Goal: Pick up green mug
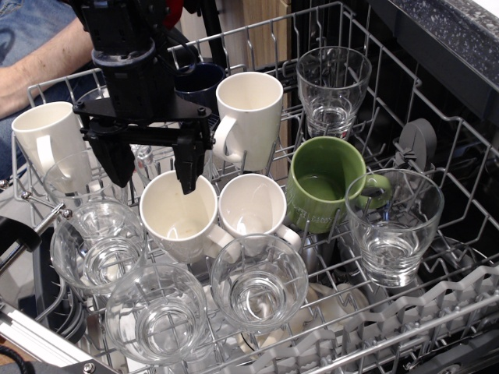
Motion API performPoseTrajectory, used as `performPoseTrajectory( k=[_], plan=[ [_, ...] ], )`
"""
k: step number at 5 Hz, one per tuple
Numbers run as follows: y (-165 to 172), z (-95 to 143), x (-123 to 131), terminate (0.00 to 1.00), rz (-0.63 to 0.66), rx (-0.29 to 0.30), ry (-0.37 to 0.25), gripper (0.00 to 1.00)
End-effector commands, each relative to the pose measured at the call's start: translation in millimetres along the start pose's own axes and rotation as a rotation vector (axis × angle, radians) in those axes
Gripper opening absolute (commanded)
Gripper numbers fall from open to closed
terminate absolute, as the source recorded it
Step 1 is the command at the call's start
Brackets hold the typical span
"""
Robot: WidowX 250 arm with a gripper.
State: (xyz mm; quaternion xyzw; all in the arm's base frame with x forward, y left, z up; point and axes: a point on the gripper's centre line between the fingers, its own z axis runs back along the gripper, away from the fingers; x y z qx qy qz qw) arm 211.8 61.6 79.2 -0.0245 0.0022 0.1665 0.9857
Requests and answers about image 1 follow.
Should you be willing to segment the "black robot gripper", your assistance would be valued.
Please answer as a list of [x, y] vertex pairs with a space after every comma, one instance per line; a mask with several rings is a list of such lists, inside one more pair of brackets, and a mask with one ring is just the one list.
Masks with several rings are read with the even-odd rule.
[[180, 98], [173, 72], [150, 41], [124, 55], [97, 49], [94, 64], [103, 72], [109, 97], [74, 107], [107, 176], [125, 187], [135, 170], [130, 144], [172, 146], [175, 170], [184, 195], [196, 189], [205, 150], [213, 146], [207, 123], [211, 111]]

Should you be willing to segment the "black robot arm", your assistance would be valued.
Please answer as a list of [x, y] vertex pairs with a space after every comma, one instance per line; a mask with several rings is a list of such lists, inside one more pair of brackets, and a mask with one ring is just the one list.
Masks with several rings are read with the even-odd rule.
[[133, 144], [169, 146], [185, 194], [193, 192], [203, 172], [204, 154], [213, 145], [209, 108], [186, 101], [175, 92], [172, 52], [186, 43], [173, 28], [185, 1], [72, 1], [89, 33], [93, 64], [103, 75], [108, 97], [79, 101], [73, 108], [83, 122], [82, 134], [113, 183], [121, 187], [134, 170]]

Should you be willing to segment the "person forearm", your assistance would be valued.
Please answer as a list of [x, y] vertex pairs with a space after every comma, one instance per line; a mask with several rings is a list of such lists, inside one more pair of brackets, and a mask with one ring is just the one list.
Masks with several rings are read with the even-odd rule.
[[1, 68], [1, 117], [29, 104], [27, 89], [76, 72], [91, 60], [90, 35], [73, 20], [51, 40], [11, 66]]

